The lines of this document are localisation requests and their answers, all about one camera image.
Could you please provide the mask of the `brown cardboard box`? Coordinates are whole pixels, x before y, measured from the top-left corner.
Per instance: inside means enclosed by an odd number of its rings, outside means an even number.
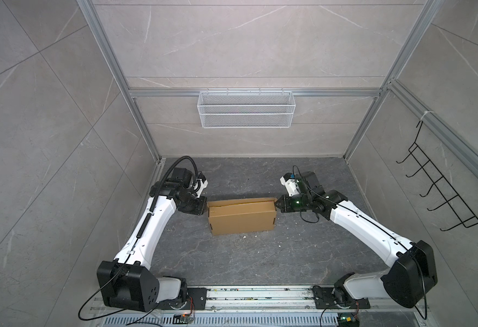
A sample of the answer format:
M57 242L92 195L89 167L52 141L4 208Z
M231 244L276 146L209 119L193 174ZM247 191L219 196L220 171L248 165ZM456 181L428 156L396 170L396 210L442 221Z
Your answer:
M246 198L208 203L208 220L214 236L273 230L275 198Z

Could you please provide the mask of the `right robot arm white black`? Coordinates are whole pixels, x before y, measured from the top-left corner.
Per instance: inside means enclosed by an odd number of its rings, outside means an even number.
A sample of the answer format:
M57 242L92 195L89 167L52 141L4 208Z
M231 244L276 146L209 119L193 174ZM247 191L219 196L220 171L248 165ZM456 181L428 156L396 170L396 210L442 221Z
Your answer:
M288 172L280 179L287 193L276 201L282 213L313 212L344 228L373 250L387 268L365 274L349 273L332 291L335 305L347 307L365 298L389 298L404 308L426 302L438 282L435 255L424 242L413 242L391 231L356 207L340 192L325 191L313 172Z

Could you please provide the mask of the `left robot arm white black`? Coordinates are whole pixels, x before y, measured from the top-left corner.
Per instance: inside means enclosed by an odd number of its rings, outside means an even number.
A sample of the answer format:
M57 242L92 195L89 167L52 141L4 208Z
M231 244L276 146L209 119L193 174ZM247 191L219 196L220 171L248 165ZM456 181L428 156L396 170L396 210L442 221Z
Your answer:
M163 183L150 190L146 209L127 243L111 261L97 269L105 306L148 312L157 305L181 307L188 301L187 281L181 277L156 277L150 271L161 235L174 213L202 215L208 181L202 172L172 168Z

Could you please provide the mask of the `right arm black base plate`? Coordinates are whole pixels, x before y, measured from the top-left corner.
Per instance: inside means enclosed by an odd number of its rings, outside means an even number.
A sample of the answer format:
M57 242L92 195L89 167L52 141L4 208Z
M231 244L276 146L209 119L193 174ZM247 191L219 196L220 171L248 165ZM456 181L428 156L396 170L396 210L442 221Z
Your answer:
M311 288L312 298L317 309L370 309L367 298L354 299L342 287Z

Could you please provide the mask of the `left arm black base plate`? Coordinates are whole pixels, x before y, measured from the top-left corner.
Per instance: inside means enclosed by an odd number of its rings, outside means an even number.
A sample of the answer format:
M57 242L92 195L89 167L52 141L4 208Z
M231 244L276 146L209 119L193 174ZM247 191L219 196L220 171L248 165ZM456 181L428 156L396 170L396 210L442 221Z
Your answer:
M158 304L160 310L204 310L206 308L208 289L204 287L188 287L181 290L179 297L162 301Z

